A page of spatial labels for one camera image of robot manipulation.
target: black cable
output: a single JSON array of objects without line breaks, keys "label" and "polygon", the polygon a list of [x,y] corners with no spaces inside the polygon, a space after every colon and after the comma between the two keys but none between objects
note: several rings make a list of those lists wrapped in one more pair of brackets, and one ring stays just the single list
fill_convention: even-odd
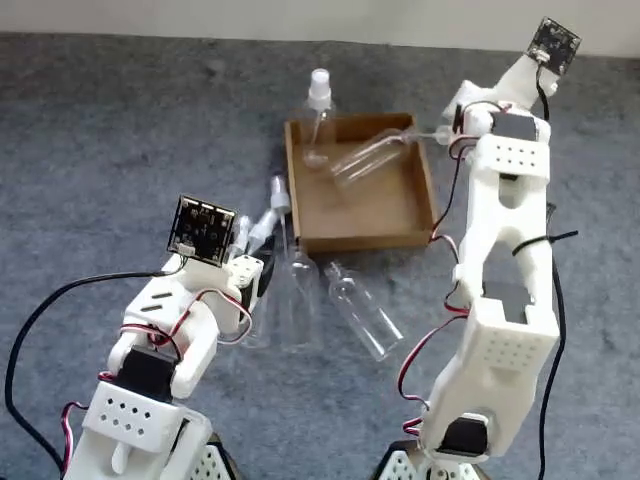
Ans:
[{"label": "black cable", "polygon": [[542,74],[542,64],[538,65],[538,71],[536,72],[536,90],[538,91],[538,96],[540,97],[540,101],[542,102],[544,119],[548,122],[549,121],[549,99],[547,99],[547,94],[544,93],[544,90],[540,86],[541,74]]},{"label": "black cable", "polygon": [[513,249],[513,251],[511,252],[511,255],[513,255],[515,257],[518,253],[520,253],[520,251],[523,248],[528,247],[529,245],[533,245],[534,243],[547,241],[547,242],[553,244],[553,243],[557,242],[558,240],[563,240],[565,238],[575,237],[576,235],[578,235],[578,231],[577,230],[571,230],[570,232],[561,233],[560,235],[542,235],[540,237],[535,237],[535,238],[532,238],[530,240],[525,240],[524,242],[522,242],[520,245],[518,245],[516,248]]},{"label": "black cable", "polygon": [[16,339],[13,342],[13,346],[11,347],[11,353],[9,355],[9,363],[7,364],[7,372],[5,377],[4,384],[4,401],[7,405],[7,411],[14,418],[14,420],[20,425],[45,451],[49,454],[49,456],[53,459],[58,470],[62,473],[63,469],[63,461],[56,449],[49,443],[49,441],[44,438],[44,436],[33,426],[29,421],[24,418],[24,416],[18,411],[18,408],[13,403],[13,379],[15,376],[16,364],[18,363],[18,355],[20,354],[20,349],[22,348],[22,343],[24,342],[29,330],[36,323],[40,315],[42,315],[47,308],[49,308],[58,298],[67,293],[69,290],[72,290],[76,287],[80,287],[82,285],[88,285],[91,283],[104,282],[107,280],[117,280],[124,278],[149,278],[149,277],[166,277],[168,275],[173,275],[178,273],[180,270],[184,268],[186,264],[186,258],[183,258],[180,266],[175,271],[165,272],[127,272],[127,273],[112,273],[107,275],[98,275],[95,277],[87,277],[81,278],[74,282],[68,283],[60,288],[58,288],[55,292],[49,295],[39,306],[36,308],[33,313],[29,316],[27,321],[24,323]]},{"label": "black cable", "polygon": [[455,193],[456,193],[456,184],[458,183],[458,176],[460,175],[461,163],[462,163],[462,157],[459,155],[458,159],[456,160],[456,170],[453,172],[453,180],[451,182],[451,192],[449,192],[449,200],[447,201],[447,206],[445,207],[442,215],[440,215],[440,218],[436,220],[436,222],[433,224],[433,228],[431,229],[432,232],[435,232],[437,230],[437,228],[440,226],[442,221],[449,214],[449,210],[451,210],[451,205],[453,204],[453,197],[455,196]]},{"label": "black cable", "polygon": [[[555,207],[551,210],[547,210],[547,221],[550,220],[551,215],[555,211]],[[516,248],[513,249],[512,255],[515,257],[523,248],[532,245],[537,242],[549,241],[553,243],[556,240],[561,240],[563,238],[573,237],[578,234],[577,230],[563,233],[561,235],[544,235],[541,237],[532,238],[525,242],[522,242]],[[544,394],[542,395],[542,405],[540,407],[540,421],[538,424],[538,444],[540,447],[540,471],[538,473],[538,480],[544,479],[544,474],[547,468],[547,459],[545,454],[545,440],[544,440],[544,429],[547,420],[547,408],[549,407],[549,398],[551,397],[551,389],[553,388],[553,381],[556,378],[556,374],[558,373],[558,368],[560,366],[560,360],[562,360],[562,354],[564,353],[564,348],[567,342],[567,319],[564,308],[564,295],[562,293],[562,285],[560,284],[560,275],[558,274],[558,266],[556,265],[555,259],[552,257],[551,259],[551,272],[553,279],[553,289],[556,294],[556,304],[558,307],[558,328],[560,330],[560,340],[558,342],[558,349],[556,350],[556,354],[553,358],[553,362],[551,363],[551,371],[549,372],[549,377],[547,378],[547,384],[544,388]]]},{"label": "black cable", "polygon": [[540,423],[538,426],[539,446],[540,446],[540,472],[538,473],[538,480],[544,479],[544,473],[547,468],[547,459],[545,456],[544,445],[544,426],[547,420],[547,407],[549,406],[549,398],[551,397],[551,388],[553,388],[553,381],[558,373],[558,367],[560,366],[560,360],[562,360],[562,354],[564,353],[564,347],[567,343],[567,319],[564,311],[564,295],[562,294],[562,285],[560,284],[560,275],[558,274],[558,266],[556,261],[552,260],[551,271],[553,276],[553,288],[556,292],[556,303],[558,305],[558,326],[560,328],[560,341],[558,342],[558,350],[553,358],[551,364],[551,371],[549,372],[549,378],[547,378],[547,385],[544,388],[544,394],[542,395],[542,406],[540,407]]}]

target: robotic arm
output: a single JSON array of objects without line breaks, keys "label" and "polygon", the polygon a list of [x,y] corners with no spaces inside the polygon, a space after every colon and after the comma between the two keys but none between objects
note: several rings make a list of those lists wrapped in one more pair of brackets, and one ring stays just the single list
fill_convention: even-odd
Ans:
[{"label": "robotic arm", "polygon": [[178,254],[165,265],[177,273],[149,281],[127,307],[65,480],[238,478],[210,441],[211,422],[173,401],[191,395],[222,336],[236,343],[248,332],[270,278],[260,252],[223,263],[233,215],[181,199],[169,245]]},{"label": "robotic arm", "polygon": [[[579,42],[543,19],[527,52],[493,88],[464,81],[444,111],[453,124],[450,144],[470,142],[463,147],[470,164],[467,231],[453,272],[470,311],[460,346],[433,385],[419,447],[392,446],[374,478],[404,478],[388,476],[395,462],[415,469],[416,478],[435,471],[475,480],[471,465],[504,455],[531,409],[559,329],[551,246],[519,248],[547,233],[551,129],[529,109],[540,90],[543,97],[555,93]],[[530,297],[517,317],[483,285],[484,262],[499,242],[517,252]]]}]

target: bottle cap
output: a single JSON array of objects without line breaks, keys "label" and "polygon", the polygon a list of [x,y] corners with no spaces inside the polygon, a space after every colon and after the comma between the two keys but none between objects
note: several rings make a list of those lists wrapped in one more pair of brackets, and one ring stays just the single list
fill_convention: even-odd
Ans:
[{"label": "bottle cap", "polygon": [[321,112],[331,106],[331,85],[329,84],[329,71],[324,68],[316,68],[311,72],[311,86],[309,87],[309,105],[314,110]]}]

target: perforated plate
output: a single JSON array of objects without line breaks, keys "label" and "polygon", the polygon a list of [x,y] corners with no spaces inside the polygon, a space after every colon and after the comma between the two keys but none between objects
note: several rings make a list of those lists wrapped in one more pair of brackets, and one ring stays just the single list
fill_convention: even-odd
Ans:
[{"label": "perforated plate", "polygon": [[218,447],[207,445],[189,480],[233,480]]},{"label": "perforated plate", "polygon": [[170,447],[181,410],[110,383],[100,382],[83,427],[147,452]]},{"label": "perforated plate", "polygon": [[407,452],[396,450],[389,457],[387,466],[378,477],[379,480],[418,480],[418,473],[409,460]]}]

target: cardboard box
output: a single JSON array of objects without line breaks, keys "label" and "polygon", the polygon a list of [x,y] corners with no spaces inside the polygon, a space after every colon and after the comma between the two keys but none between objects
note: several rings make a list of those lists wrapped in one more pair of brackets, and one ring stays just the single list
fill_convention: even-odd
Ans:
[{"label": "cardboard box", "polygon": [[[387,128],[415,125],[406,113],[354,115],[336,120],[338,159]],[[302,160],[299,128],[285,124],[294,234],[309,253],[426,246],[436,206],[424,146],[411,146],[408,158],[393,162],[340,189],[326,169]]]}]

